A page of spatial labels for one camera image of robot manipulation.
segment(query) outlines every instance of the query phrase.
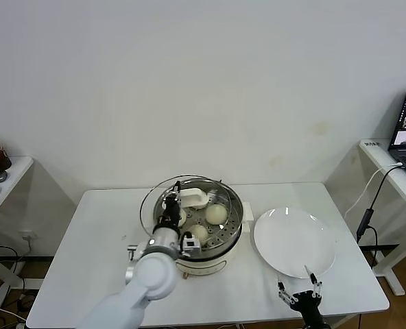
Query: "power cord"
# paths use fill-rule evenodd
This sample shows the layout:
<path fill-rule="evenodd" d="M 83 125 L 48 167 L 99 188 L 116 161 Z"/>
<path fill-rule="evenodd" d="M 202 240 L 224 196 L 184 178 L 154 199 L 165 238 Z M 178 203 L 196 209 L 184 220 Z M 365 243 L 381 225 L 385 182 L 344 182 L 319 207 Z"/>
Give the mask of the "power cord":
<path fill-rule="evenodd" d="M 396 167 L 396 168 L 399 168 L 399 167 L 401 167 L 402 165 L 403 165 L 402 162 L 397 162 L 397 163 L 394 163 L 394 164 L 388 164 L 387 166 L 381 167 L 380 169 L 376 170 L 376 171 L 372 174 L 372 176 L 370 176 L 370 179 L 368 180 L 368 183 L 366 184 L 365 189 L 363 190 L 363 192 L 361 192 L 361 195 L 359 196 L 359 198 L 357 199 L 357 201 L 354 202 L 354 204 L 345 212 L 345 215 L 343 216 L 343 218 L 346 219 L 346 215 L 359 203 L 359 201 L 361 200 L 361 198 L 363 197 L 363 195 L 365 194 L 365 192 L 368 190 L 368 187 L 369 187 L 371 181 L 374 179 L 374 177 L 375 177 L 375 175 L 376 175 L 377 173 L 379 173 L 380 171 L 382 171 L 383 169 L 386 169 L 386 168 L 388 168 L 388 167 Z"/>
<path fill-rule="evenodd" d="M 398 168 L 403 168 L 403 164 L 401 162 L 397 162 L 396 164 L 394 164 L 396 167 L 388 170 L 386 172 L 386 174 L 383 176 L 383 179 L 381 180 L 381 183 L 377 189 L 377 192 L 375 193 L 374 199 L 372 200 L 372 203 L 370 205 L 370 207 L 368 209 L 366 209 L 365 214 L 363 216 L 363 219 L 361 220 L 359 227 L 357 229 L 357 244 L 359 243 L 361 237 L 363 236 L 363 234 L 365 233 L 365 231 L 367 229 L 371 229 L 374 231 L 374 235 L 375 235 L 375 248 L 374 248 L 374 258 L 372 259 L 372 262 L 370 263 L 370 268 L 372 269 L 374 267 L 375 264 L 375 259 L 377 258 L 377 250 L 379 248 L 379 235 L 377 233 L 377 230 L 375 230 L 375 228 L 373 228 L 372 226 L 369 225 L 370 219 L 372 218 L 372 215 L 374 214 L 374 205 L 375 205 L 375 201 L 377 200 L 380 191 L 381 191 L 381 187 L 383 187 L 384 182 L 386 181 L 386 177 L 389 175 L 389 173 L 395 169 Z M 359 198 L 357 199 L 357 201 L 353 204 L 352 207 L 350 207 L 346 212 L 345 212 L 345 216 L 348 214 L 348 212 L 353 209 L 355 207 L 355 205 L 358 203 L 358 201 L 360 201 L 361 197 L 363 197 L 363 194 L 366 192 L 366 190 L 368 189 L 369 184 L 371 183 L 372 179 L 374 178 L 374 176 L 383 168 L 380 168 L 379 170 L 375 171 L 374 174 L 371 176 L 371 178 L 369 179 L 368 183 L 366 184 L 365 189 L 363 190 L 363 192 L 361 193 L 361 195 L 359 196 Z M 358 325 L 358 329 L 360 329 L 361 327 L 361 313 L 359 314 L 359 325 Z"/>
<path fill-rule="evenodd" d="M 3 310 L 2 308 L 0 308 L 0 310 L 1 310 L 2 312 L 5 312 L 5 313 L 8 313 L 8 314 L 14 315 L 15 317 L 18 317 L 20 320 L 23 320 L 24 322 L 26 322 L 26 319 L 25 319 L 24 317 L 20 317 L 20 316 L 18 316 L 16 313 L 10 312 L 10 311 L 8 311 L 8 310 Z"/>
<path fill-rule="evenodd" d="M 374 267 L 374 264 L 375 264 L 375 259 L 377 258 L 377 250 L 379 249 L 379 235 L 377 233 L 377 230 L 375 230 L 375 228 L 373 228 L 372 226 L 368 226 L 367 228 L 370 228 L 371 230 L 373 230 L 374 234 L 375 234 L 374 258 L 372 259 L 372 262 L 370 263 L 370 268 L 372 269 Z M 358 326 L 358 329 L 360 329 L 360 325 L 361 325 L 361 313 L 359 314 L 359 326 Z"/>
<path fill-rule="evenodd" d="M 241 329 L 246 329 L 246 327 L 244 327 L 243 324 L 224 324 L 223 326 L 220 326 L 217 329 L 227 328 L 227 327 L 231 327 L 231 326 L 235 326 L 237 328 L 240 327 Z"/>
<path fill-rule="evenodd" d="M 16 255 L 16 261 L 15 261 L 15 263 L 14 263 L 13 273 L 16 272 L 18 263 L 19 263 L 24 257 L 26 257 L 27 255 L 31 254 L 31 252 L 32 252 L 31 238 L 25 239 L 25 240 L 27 241 L 27 244 L 28 244 L 28 252 L 27 252 L 26 254 L 24 254 L 23 256 L 21 256 L 21 257 L 19 257 L 19 253 L 18 253 L 15 249 L 13 249 L 13 248 L 11 248 L 11 247 L 7 247 L 7 246 L 5 246 L 5 245 L 0 245 L 0 249 L 8 249 L 8 250 L 14 252 L 14 254 Z M 23 286 L 22 286 L 22 292 L 21 292 L 20 297 L 19 297 L 17 300 L 14 300 L 13 302 L 11 302 L 11 303 L 5 305 L 5 307 L 7 307 L 7 306 L 9 306 L 9 305 L 12 305 L 12 304 L 14 304 L 14 303 L 17 303 L 17 310 L 18 310 L 18 312 L 27 312 L 27 311 L 31 310 L 31 308 L 32 308 L 32 303 L 34 303 L 35 297 L 37 296 L 37 292 L 35 292 L 35 291 L 26 291 L 26 292 L 25 292 L 25 279 L 24 279 L 24 278 L 21 278 L 21 279 L 22 279 L 22 285 L 23 285 Z M 32 297 L 33 297 L 33 300 L 32 300 L 32 301 L 31 301 L 31 300 L 27 300 L 27 301 L 25 302 L 23 299 L 24 299 L 25 297 L 27 297 L 27 296 L 32 296 Z"/>
<path fill-rule="evenodd" d="M 373 207 L 374 207 L 375 201 L 377 200 L 377 197 L 379 196 L 379 193 L 380 193 L 381 187 L 383 186 L 384 181 L 386 181 L 386 177 L 389 175 L 389 173 L 391 171 L 393 171 L 395 169 L 403 168 L 402 167 L 403 164 L 401 162 L 399 162 L 399 163 L 400 163 L 399 167 L 394 167 L 392 169 L 389 169 L 389 171 L 387 171 L 386 174 L 383 176 L 383 179 L 381 180 L 380 186 L 377 189 L 377 193 L 375 193 L 374 200 L 372 201 L 370 207 L 368 209 L 366 209 L 365 214 L 363 215 L 363 219 L 361 220 L 361 222 L 359 224 L 359 228 L 357 228 L 357 233 L 356 233 L 357 243 L 360 241 L 363 234 L 365 234 L 365 231 L 369 226 L 370 219 L 372 218 L 372 215 L 374 214 Z"/>
<path fill-rule="evenodd" d="M 6 325 L 0 327 L 0 329 L 15 329 L 15 328 L 17 328 L 17 325 L 18 325 L 19 323 L 20 323 L 20 322 L 11 322 L 10 324 L 6 324 Z"/>

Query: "white wall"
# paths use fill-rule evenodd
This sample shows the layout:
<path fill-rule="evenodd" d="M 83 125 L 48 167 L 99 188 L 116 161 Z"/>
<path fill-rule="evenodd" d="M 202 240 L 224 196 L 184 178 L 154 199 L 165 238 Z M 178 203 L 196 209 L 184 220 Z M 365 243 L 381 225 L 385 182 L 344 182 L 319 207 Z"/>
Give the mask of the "white wall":
<path fill-rule="evenodd" d="M 325 181 L 405 87 L 406 1 L 0 1 L 0 136 L 74 202 Z"/>

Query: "steamed bun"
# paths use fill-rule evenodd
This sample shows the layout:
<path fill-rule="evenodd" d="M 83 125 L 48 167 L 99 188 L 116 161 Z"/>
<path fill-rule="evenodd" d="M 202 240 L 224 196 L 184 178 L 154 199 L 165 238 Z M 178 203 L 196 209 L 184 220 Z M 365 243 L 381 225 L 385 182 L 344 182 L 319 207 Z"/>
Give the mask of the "steamed bun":
<path fill-rule="evenodd" d="M 226 222 L 228 211 L 221 204 L 212 204 L 206 209 L 206 221 L 212 225 L 220 225 Z"/>
<path fill-rule="evenodd" d="M 189 228 L 190 233 L 195 236 L 201 245 L 204 245 L 208 239 L 209 233 L 208 230 L 201 225 L 192 225 Z"/>

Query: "wooden floor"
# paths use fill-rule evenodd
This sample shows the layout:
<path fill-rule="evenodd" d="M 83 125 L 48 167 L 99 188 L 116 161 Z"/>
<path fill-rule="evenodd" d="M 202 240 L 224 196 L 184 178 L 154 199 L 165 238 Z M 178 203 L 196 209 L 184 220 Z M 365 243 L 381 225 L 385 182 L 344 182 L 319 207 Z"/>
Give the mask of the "wooden floor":
<path fill-rule="evenodd" d="M 21 272 L 21 276 L 25 276 L 28 278 L 44 278 L 46 271 L 49 268 L 49 265 L 50 265 L 49 263 L 44 262 L 27 263 Z M 401 261 L 397 266 L 395 266 L 394 271 L 406 291 L 406 258 L 403 261 Z M 380 279 L 380 283 L 387 297 L 389 298 L 390 308 L 389 310 L 382 313 L 363 315 L 361 318 L 361 328 L 406 329 L 406 295 L 399 297 L 394 296 L 394 294 L 391 292 L 389 286 L 387 285 L 384 279 Z M 9 303 L 15 301 L 18 298 L 19 294 L 20 291 L 11 291 L 9 296 L 6 298 L 4 305 L 8 305 Z M 9 306 L 4 306 L 4 308 L 14 313 L 17 312 L 16 303 L 13 303 Z M 27 313 L 19 313 L 19 315 L 24 318 L 27 317 Z M 16 318 L 12 315 L 0 312 L 0 317 L 3 318 L 0 319 L 0 328 L 4 325 L 16 322 Z M 268 328 L 295 329 L 301 328 L 302 322 L 301 321 L 263 322 L 259 324 L 245 324 L 244 326 L 246 327 L 246 329 L 268 329 Z M 357 329 L 357 326 L 358 326 L 358 316 L 352 318 L 350 321 L 340 326 L 339 329 Z M 216 329 L 218 327 L 219 326 L 201 326 L 190 328 Z M 13 329 L 13 328 L 15 328 L 15 324 L 13 324 L 12 326 L 4 327 L 4 329 Z"/>

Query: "white cable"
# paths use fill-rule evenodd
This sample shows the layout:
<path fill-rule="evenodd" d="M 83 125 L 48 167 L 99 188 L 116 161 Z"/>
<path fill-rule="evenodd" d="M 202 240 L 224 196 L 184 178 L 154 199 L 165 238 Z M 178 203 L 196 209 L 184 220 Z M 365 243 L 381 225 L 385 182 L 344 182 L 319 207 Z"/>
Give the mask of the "white cable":
<path fill-rule="evenodd" d="M 243 325 L 243 324 L 225 324 L 225 325 L 223 325 L 223 326 L 218 327 L 217 329 L 222 329 L 222 328 L 231 327 L 231 326 L 236 326 L 236 325 L 242 326 L 242 327 L 244 328 L 244 325 Z"/>
<path fill-rule="evenodd" d="M 359 203 L 359 201 L 361 200 L 361 198 L 363 197 L 363 195 L 365 194 L 365 192 L 368 190 L 368 186 L 371 183 L 371 181 L 374 179 L 374 176 L 379 173 L 380 171 L 382 171 L 384 168 L 388 168 L 388 167 L 401 167 L 403 164 L 401 162 L 397 162 L 397 163 L 393 163 L 393 164 L 388 164 L 387 166 L 381 167 L 380 169 L 378 169 L 377 171 L 375 171 L 372 176 L 370 177 L 368 183 L 365 186 L 365 189 L 363 190 L 363 192 L 361 192 L 361 195 L 359 196 L 359 198 L 357 199 L 357 201 L 345 212 L 345 215 L 343 216 L 343 219 L 346 219 L 346 215 Z"/>
<path fill-rule="evenodd" d="M 2 312 L 5 312 L 5 313 L 8 313 L 8 314 L 14 315 L 15 317 L 18 317 L 19 319 L 22 319 L 23 321 L 26 322 L 26 319 L 24 319 L 24 318 L 22 318 L 22 317 L 19 317 L 16 313 L 10 312 L 10 311 L 8 311 L 8 310 L 2 310 L 1 308 L 0 308 L 0 310 L 1 310 Z"/>
<path fill-rule="evenodd" d="M 0 327 L 0 329 L 4 329 L 6 327 L 12 326 L 13 324 L 18 324 L 18 322 L 11 322 L 10 324 L 6 324 L 6 325 Z"/>

